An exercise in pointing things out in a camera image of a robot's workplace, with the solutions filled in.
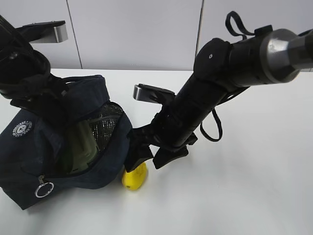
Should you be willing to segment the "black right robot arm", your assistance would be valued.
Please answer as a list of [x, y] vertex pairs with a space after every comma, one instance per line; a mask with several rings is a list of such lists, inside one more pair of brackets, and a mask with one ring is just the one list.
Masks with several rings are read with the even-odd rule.
[[236, 43], [219, 38], [198, 53], [193, 73], [178, 93], [138, 84], [134, 98], [161, 104], [151, 123], [133, 129], [124, 163], [128, 172], [146, 160], [155, 168], [188, 154], [194, 131], [215, 108], [251, 86], [288, 83], [313, 66], [313, 32], [295, 34], [265, 26]]

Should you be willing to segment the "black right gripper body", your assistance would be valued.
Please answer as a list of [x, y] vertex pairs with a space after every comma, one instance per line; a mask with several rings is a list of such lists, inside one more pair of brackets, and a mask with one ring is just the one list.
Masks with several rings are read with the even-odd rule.
[[132, 129], [128, 136], [133, 149], [154, 145], [171, 152], [193, 145], [198, 140], [193, 131], [183, 128], [169, 105], [162, 106], [150, 124]]

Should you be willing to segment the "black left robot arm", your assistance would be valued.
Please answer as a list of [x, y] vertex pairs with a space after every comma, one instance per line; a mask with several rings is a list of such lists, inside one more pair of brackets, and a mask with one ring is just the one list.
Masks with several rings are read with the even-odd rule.
[[56, 127], [69, 120], [63, 104], [69, 87], [51, 73], [50, 61], [31, 43], [53, 44], [67, 39], [64, 20], [15, 28], [0, 18], [0, 94], [12, 106], [32, 112]]

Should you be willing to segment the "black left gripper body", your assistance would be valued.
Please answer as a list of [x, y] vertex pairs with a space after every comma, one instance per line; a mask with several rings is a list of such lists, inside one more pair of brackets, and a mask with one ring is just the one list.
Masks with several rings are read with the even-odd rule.
[[71, 80], [56, 77], [51, 73], [32, 76], [10, 76], [11, 102], [15, 107], [27, 110], [53, 126], [68, 122], [68, 111], [63, 104]]

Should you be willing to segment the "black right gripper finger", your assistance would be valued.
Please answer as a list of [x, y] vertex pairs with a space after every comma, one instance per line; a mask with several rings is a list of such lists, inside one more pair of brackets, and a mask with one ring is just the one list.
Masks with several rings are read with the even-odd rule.
[[163, 166], [167, 165], [168, 163], [176, 159], [185, 157], [187, 155], [188, 155], [188, 149], [186, 146], [178, 150], [177, 152], [171, 152], [169, 150], [160, 148], [153, 158], [153, 164], [156, 169], [160, 169]]
[[138, 140], [131, 140], [130, 147], [125, 159], [125, 170], [129, 173], [134, 171], [146, 160], [152, 159], [153, 154], [150, 145]]

